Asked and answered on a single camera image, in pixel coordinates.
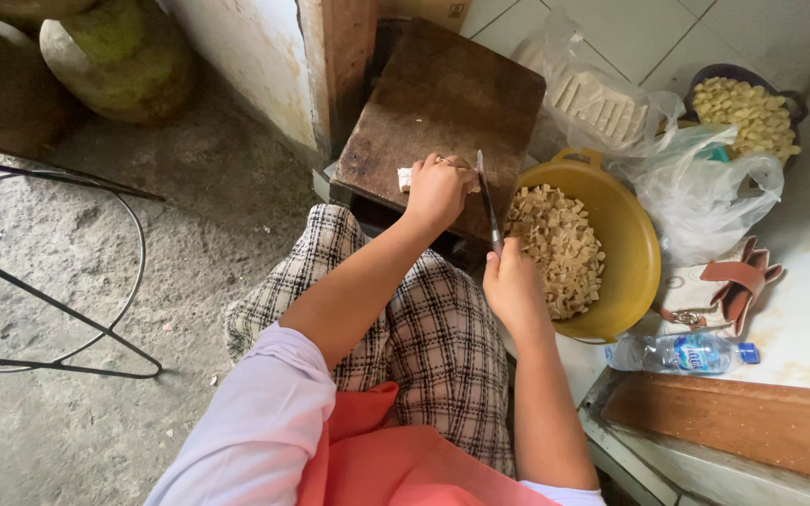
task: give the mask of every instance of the plastic bag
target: plastic bag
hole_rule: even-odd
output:
[[[780,201],[783,167],[776,157],[756,152],[730,162],[709,159],[714,148],[735,139],[735,125],[685,128],[627,174],[660,232],[667,263],[692,266],[725,253]]]
[[[578,53],[582,44],[579,27],[564,9],[555,8],[546,27],[521,42],[512,55],[512,60],[546,78],[546,98],[533,144],[557,148],[559,132],[553,132],[554,124],[576,150],[651,156],[664,149],[685,112],[681,98],[670,92],[647,94],[623,77],[593,66]],[[662,121],[664,135],[656,139]],[[548,152],[531,152],[550,157]]]

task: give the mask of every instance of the hand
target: hand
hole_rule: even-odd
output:
[[[411,194],[405,217],[436,235],[455,222],[477,173],[457,156],[436,163],[436,153],[411,166]]]
[[[516,343],[532,336],[555,336],[546,309],[543,278],[534,261],[521,255],[518,238],[505,239],[501,259],[491,251],[487,254],[483,292],[492,312]]]

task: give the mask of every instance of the person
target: person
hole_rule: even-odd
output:
[[[534,263],[507,238],[484,302],[428,249],[476,173],[433,153],[411,178],[373,239],[314,207],[290,256],[228,306],[238,364],[147,506],[604,504]],[[492,313],[517,348],[513,451]]]

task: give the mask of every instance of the wooden stool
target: wooden stool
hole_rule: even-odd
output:
[[[345,144],[330,196],[362,224],[385,229],[408,204],[396,169],[434,151],[474,167],[482,149],[489,197],[504,225],[545,92],[541,75],[414,19]],[[432,247],[467,270],[483,261],[489,219],[478,193]]]

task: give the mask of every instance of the white sleeve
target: white sleeve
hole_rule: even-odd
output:
[[[335,402],[321,351],[274,323],[219,386],[145,506],[295,504]]]
[[[605,501],[602,500],[602,490],[550,487],[527,480],[521,480],[518,483],[532,491],[538,491],[545,495],[546,499],[554,500],[562,506],[606,506]]]

